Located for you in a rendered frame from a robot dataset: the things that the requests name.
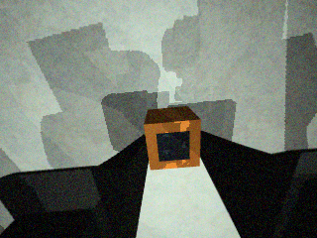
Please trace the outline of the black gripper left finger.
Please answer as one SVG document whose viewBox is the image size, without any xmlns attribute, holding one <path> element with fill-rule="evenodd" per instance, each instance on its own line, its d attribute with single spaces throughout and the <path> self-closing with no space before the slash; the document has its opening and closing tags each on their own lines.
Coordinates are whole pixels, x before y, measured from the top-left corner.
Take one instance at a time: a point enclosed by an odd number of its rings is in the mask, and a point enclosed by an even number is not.
<svg viewBox="0 0 317 238">
<path fill-rule="evenodd" d="M 99 166 L 0 178 L 0 201 L 21 214 L 91 210 L 104 238 L 136 238 L 149 164 L 144 134 Z"/>
</svg>

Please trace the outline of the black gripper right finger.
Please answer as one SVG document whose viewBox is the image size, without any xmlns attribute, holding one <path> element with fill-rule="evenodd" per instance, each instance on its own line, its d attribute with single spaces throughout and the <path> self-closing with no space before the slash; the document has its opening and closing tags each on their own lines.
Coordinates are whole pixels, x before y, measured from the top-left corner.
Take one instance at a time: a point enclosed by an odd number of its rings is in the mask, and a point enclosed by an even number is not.
<svg viewBox="0 0 317 238">
<path fill-rule="evenodd" d="M 317 148 L 268 153 L 201 131 L 200 158 L 241 238 L 282 238 Z"/>
</svg>

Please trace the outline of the orange block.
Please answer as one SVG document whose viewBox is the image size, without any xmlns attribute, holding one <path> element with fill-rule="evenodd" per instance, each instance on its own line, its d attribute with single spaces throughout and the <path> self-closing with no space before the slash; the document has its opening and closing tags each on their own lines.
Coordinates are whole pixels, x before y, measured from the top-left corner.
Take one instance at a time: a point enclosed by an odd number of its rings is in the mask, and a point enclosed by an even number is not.
<svg viewBox="0 0 317 238">
<path fill-rule="evenodd" d="M 201 119 L 188 106 L 149 109 L 144 128 L 150 170 L 200 167 Z"/>
</svg>

